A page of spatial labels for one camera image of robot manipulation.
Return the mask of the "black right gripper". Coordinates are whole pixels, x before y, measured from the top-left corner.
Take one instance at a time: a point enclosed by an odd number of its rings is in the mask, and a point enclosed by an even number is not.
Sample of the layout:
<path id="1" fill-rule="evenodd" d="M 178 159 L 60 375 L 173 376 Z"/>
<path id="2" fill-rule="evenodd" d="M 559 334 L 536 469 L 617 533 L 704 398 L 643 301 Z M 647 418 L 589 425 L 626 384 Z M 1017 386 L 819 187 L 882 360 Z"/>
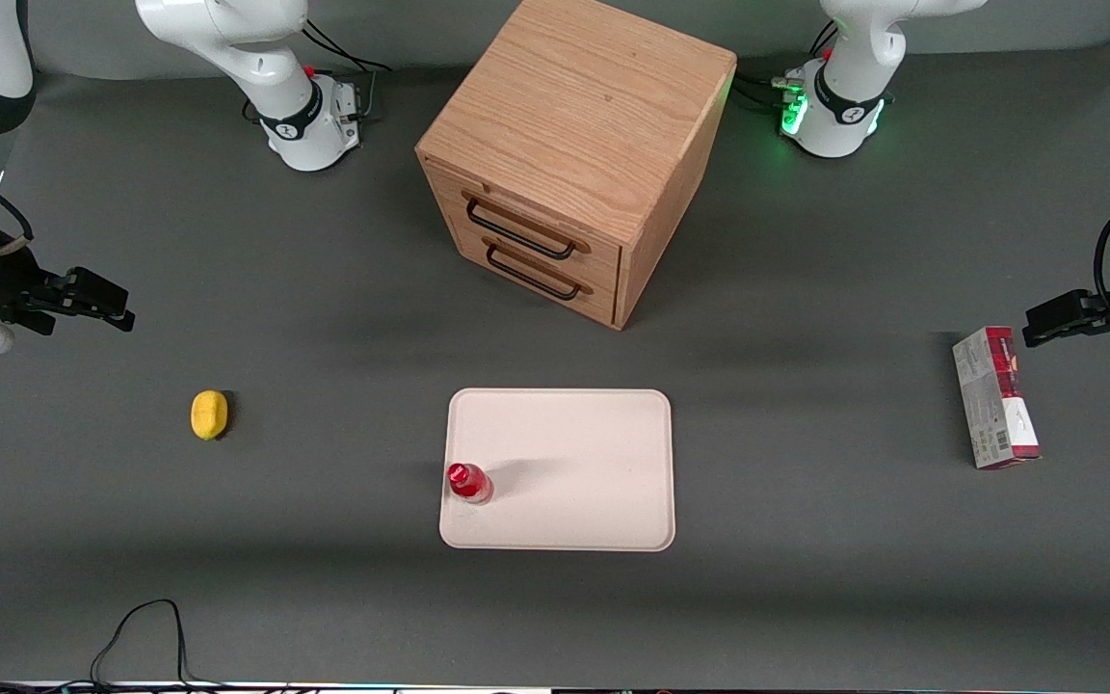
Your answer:
<path id="1" fill-rule="evenodd" d="M 0 247 L 12 241 L 0 231 Z M 92 310 L 121 333 L 135 329 L 137 315 L 127 310 L 128 291 L 84 266 L 70 268 L 65 274 L 44 271 L 31 250 L 21 249 L 0 255 L 0 322 L 23 328 L 31 333 L 51 335 L 56 316 L 48 310 L 61 306 L 65 299 Z"/>

